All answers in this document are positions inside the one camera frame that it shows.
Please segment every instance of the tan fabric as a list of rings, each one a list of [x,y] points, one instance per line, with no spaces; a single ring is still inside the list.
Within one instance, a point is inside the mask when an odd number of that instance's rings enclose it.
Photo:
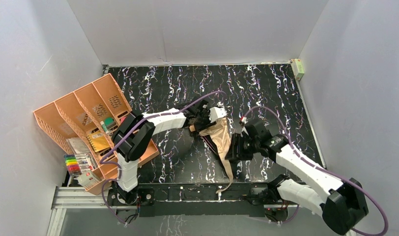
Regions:
[[[209,135],[211,137],[211,140],[217,146],[218,155],[224,166],[224,169],[226,170],[226,174],[230,180],[230,183],[228,184],[227,187],[225,187],[224,189],[217,190],[216,193],[218,194],[228,189],[231,183],[233,183],[233,172],[231,171],[230,162],[224,159],[228,153],[228,150],[230,149],[230,143],[231,143],[231,138],[230,135],[228,134],[227,119],[225,117],[220,118],[216,120],[216,122],[217,123],[212,127],[209,127],[201,131],[199,135],[201,136]]]

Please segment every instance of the black marble table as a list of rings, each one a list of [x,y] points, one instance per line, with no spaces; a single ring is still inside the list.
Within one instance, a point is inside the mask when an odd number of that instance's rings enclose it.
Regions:
[[[314,136],[289,64],[111,67],[109,73],[118,82],[134,110],[154,113],[215,90],[227,93],[224,105],[230,132],[240,131],[239,119],[252,106],[273,109],[287,127],[294,144],[309,158],[321,164]],[[209,98],[211,105],[223,99]],[[265,120],[273,133],[282,132],[269,112],[254,111],[252,117]],[[153,137],[160,155],[138,171],[143,183],[227,183],[219,158],[199,137],[188,130],[170,130]],[[271,181],[279,174],[299,180],[269,158],[255,154],[251,161],[232,165],[234,181]]]

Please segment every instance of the green object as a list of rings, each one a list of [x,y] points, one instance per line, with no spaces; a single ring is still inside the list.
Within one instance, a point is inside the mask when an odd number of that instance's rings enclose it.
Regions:
[[[108,117],[107,119],[104,120],[104,123],[106,124],[106,126],[109,126],[110,124],[114,123],[113,118]]]

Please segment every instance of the white wall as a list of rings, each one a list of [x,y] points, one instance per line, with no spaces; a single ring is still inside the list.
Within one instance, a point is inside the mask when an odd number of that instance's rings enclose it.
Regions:
[[[32,112],[101,68],[65,0],[0,0],[0,235],[46,234],[64,152]]]
[[[300,58],[327,168],[359,180],[399,235],[399,0],[330,0]],[[378,233],[380,214],[358,229]]]
[[[68,0],[103,64],[296,58],[327,0]]]

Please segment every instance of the spiral notebook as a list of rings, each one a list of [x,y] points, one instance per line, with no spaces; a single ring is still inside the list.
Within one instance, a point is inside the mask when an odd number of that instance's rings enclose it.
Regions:
[[[97,131],[92,134],[88,134],[87,136],[89,143],[91,144],[92,148],[96,152],[100,152],[107,148],[110,148],[110,145],[107,142],[107,139],[103,136],[101,131]]]

